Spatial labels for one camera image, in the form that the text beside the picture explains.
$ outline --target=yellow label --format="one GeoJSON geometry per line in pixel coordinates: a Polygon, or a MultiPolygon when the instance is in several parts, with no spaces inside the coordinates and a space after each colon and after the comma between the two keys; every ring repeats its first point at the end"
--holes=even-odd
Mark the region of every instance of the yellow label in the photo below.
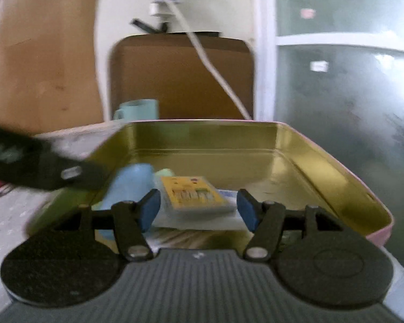
{"type": "Polygon", "coordinates": [[[201,177],[162,176],[162,183],[173,208],[218,207],[225,199],[201,177]]]}

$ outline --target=gold tray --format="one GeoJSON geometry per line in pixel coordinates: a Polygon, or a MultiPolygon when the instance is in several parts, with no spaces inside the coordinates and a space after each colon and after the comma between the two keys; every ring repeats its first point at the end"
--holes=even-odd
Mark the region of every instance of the gold tray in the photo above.
{"type": "MultiPolygon", "coordinates": [[[[169,168],[176,175],[204,176],[216,188],[246,188],[259,201],[273,200],[293,210],[319,205],[378,245],[388,239],[393,224],[391,213],[362,181],[282,123],[135,122],[88,159],[108,169],[110,180],[127,164],[150,163],[154,170],[169,168]]],[[[108,184],[97,192],[64,189],[28,223],[27,233],[36,233],[78,205],[101,201],[108,184]]]]}

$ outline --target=yellow package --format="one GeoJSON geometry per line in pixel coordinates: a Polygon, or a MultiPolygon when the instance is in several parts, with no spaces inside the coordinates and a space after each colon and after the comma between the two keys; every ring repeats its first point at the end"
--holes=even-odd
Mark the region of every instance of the yellow package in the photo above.
{"type": "Polygon", "coordinates": [[[162,176],[163,199],[170,210],[186,213],[236,209],[203,177],[162,176]]]}

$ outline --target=light blue plastic bottle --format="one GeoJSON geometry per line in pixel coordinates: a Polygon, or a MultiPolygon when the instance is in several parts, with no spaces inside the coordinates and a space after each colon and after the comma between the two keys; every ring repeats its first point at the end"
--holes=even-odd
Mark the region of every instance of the light blue plastic bottle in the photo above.
{"type": "MultiPolygon", "coordinates": [[[[153,188],[154,170],[150,164],[133,164],[123,167],[117,172],[97,210],[110,209],[113,204],[127,200],[138,202],[153,188]]],[[[113,231],[100,230],[99,232],[106,239],[114,240],[113,231]]]]}

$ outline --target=mug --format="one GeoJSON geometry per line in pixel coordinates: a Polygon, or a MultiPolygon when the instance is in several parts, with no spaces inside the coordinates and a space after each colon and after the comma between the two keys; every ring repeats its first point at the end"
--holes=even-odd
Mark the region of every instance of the mug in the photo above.
{"type": "Polygon", "coordinates": [[[114,120],[126,121],[157,120],[158,102],[156,99],[137,99],[136,101],[124,102],[114,113],[114,120]]]}

